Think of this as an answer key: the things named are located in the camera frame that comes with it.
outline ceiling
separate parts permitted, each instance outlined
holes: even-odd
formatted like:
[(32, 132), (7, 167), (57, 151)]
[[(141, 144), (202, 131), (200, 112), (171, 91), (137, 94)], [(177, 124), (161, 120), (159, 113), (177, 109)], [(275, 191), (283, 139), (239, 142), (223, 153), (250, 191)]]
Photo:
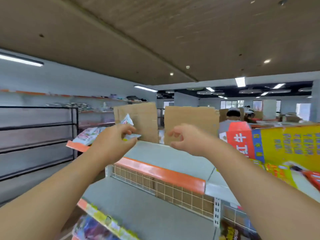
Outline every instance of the ceiling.
[(320, 0), (279, 1), (2, 0), (0, 48), (147, 85), (320, 70)]
[[(259, 97), (263, 92), (276, 92), (280, 90), (291, 90), (291, 92), (286, 93), (268, 93), (265, 95), (265, 97), (278, 97), (278, 96), (310, 96), (311, 92), (299, 92), (298, 90), (300, 88), (307, 88), (312, 87), (313, 82), (312, 81), (298, 81), (298, 82), (287, 82), (285, 85), (283, 85), (281, 88), (278, 89), (272, 89), (274, 88), (278, 83), (265, 83), (265, 84), (252, 84), (248, 85), (246, 87), (238, 88), (237, 86), (224, 86), (224, 87), (213, 87), (215, 92), (224, 92), (223, 97), (227, 98), (242, 98), (242, 97)], [(262, 92), (258, 93), (239, 93), (241, 90), (262, 90)], [(175, 89), (171, 90), (174, 92), (180, 92), (187, 95), (191, 95), (198, 98), (218, 98), (218, 95), (199, 95), (197, 92), (199, 91), (208, 91), (206, 88), (200, 89), (200, 90), (188, 90), (188, 89)], [(172, 98), (174, 96), (174, 93), (166, 93), (166, 90), (158, 91), (158, 94), (161, 94), (158, 96), (158, 98)]]

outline left hand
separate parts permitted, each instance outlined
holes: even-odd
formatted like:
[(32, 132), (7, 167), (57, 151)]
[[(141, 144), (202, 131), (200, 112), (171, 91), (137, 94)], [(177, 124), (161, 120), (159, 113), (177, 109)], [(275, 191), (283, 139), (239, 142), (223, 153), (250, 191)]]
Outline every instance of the left hand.
[(130, 124), (107, 127), (97, 136), (87, 152), (97, 158), (102, 167), (114, 164), (137, 143), (136, 137), (128, 141), (122, 140), (126, 134), (131, 135), (134, 132), (136, 128)]

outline round ceiling lamp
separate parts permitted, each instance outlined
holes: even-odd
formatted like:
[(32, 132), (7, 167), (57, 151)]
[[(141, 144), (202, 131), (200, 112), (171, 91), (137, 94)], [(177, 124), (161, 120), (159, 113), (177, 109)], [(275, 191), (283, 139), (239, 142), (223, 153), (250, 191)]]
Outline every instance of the round ceiling lamp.
[(214, 92), (213, 95), (224, 95), (224, 92)]
[(187, 90), (191, 90), (191, 91), (199, 91), (199, 90), (203, 90), (204, 87), (202, 88), (187, 88)]
[(214, 94), (214, 92), (211, 92), (211, 91), (198, 91), (197, 94), (200, 94), (200, 95), (211, 95), (211, 94)]
[(239, 93), (243, 93), (243, 94), (261, 93), (261, 92), (262, 92), (261, 89), (244, 89), (239, 91)]
[(284, 89), (284, 90), (270, 90), (269, 93), (286, 93), (291, 92), (290, 89)]
[(312, 88), (300, 88), (298, 92), (311, 92)]

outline fluorescent light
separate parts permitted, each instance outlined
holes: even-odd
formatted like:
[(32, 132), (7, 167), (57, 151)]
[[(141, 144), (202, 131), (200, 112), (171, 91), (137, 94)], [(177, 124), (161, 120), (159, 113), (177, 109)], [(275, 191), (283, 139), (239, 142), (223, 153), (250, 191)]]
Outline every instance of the fluorescent light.
[(273, 89), (281, 88), (283, 85), (285, 85), (285, 83), (279, 83), (279, 84), (276, 85)]
[(43, 66), (43, 63), (40, 62), (40, 61), (22, 59), (22, 58), (18, 58), (16, 56), (7, 56), (7, 55), (4, 55), (4, 54), (0, 54), (0, 59), (15, 61), (15, 62), (18, 62), (18, 63), (23, 63), (23, 64), (32, 65), (32, 66), (36, 66), (36, 67), (42, 67)]
[(212, 88), (206, 88), (206, 89), (208, 89), (210, 92), (214, 92), (214, 89)]
[(157, 90), (154, 90), (154, 89), (151, 89), (151, 88), (146, 88), (146, 87), (142, 87), (142, 86), (134, 86), (135, 88), (140, 88), (140, 89), (143, 89), (143, 90), (147, 90), (147, 91), (150, 91), (150, 92), (158, 92)]
[(238, 88), (246, 86), (246, 81), (245, 81), (245, 77), (244, 76), (236, 77), (235, 81), (237, 83)]

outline person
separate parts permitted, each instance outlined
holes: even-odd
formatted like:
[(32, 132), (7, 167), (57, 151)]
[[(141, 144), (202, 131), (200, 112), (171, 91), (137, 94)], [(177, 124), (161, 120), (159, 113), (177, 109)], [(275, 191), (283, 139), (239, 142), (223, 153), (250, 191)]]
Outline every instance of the person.
[[(2, 238), (53, 239), (94, 177), (136, 144), (137, 138), (122, 140), (135, 131), (129, 124), (108, 127), (87, 152), (1, 207)], [(320, 204), (314, 199), (193, 125), (175, 126), (168, 135), (180, 139), (172, 148), (205, 157), (217, 167), (263, 240), (319, 239)]]
[(257, 122), (255, 120), (253, 120), (255, 114), (254, 111), (251, 109), (247, 109), (244, 111), (244, 121), (246, 121), (247, 123), (250, 124), (256, 124)]
[(240, 109), (229, 108), (226, 114), (226, 120), (219, 123), (219, 134), (227, 132), (232, 122), (241, 122), (240, 117)]

